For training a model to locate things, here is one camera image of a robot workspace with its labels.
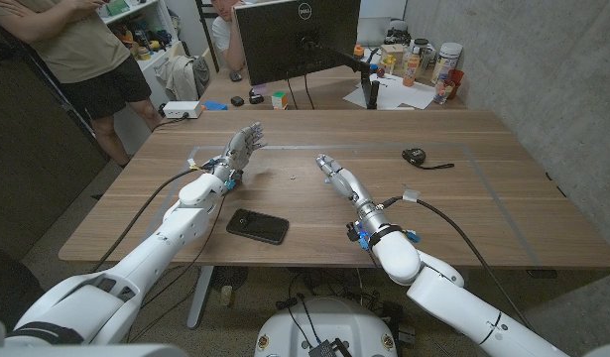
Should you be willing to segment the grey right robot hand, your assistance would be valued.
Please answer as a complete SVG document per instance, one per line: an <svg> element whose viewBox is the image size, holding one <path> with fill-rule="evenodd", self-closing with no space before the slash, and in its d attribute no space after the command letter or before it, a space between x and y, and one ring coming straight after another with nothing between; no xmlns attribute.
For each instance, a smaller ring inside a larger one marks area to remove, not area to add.
<svg viewBox="0 0 610 357"><path fill-rule="evenodd" d="M386 242L405 240L400 226L390 222L384 213L384 208L374 202L367 188L351 171L343 168L334 158L326 154L320 154L315 161L335 191L340 196L346 197L355 208L358 215L354 223L355 234L357 237L365 236L369 249L381 240Z"/></svg>

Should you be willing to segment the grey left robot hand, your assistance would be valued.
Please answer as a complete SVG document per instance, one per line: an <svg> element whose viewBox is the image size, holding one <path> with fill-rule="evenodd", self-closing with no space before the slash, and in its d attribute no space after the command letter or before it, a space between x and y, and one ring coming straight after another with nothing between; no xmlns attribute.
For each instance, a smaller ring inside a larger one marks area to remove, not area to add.
<svg viewBox="0 0 610 357"><path fill-rule="evenodd" d="M266 146L266 143L261 142L263 136L260 122L234 134L224 147L221 156L216 159L211 173L223 181L239 183L242 180L243 169L249 163L253 152Z"/></svg>

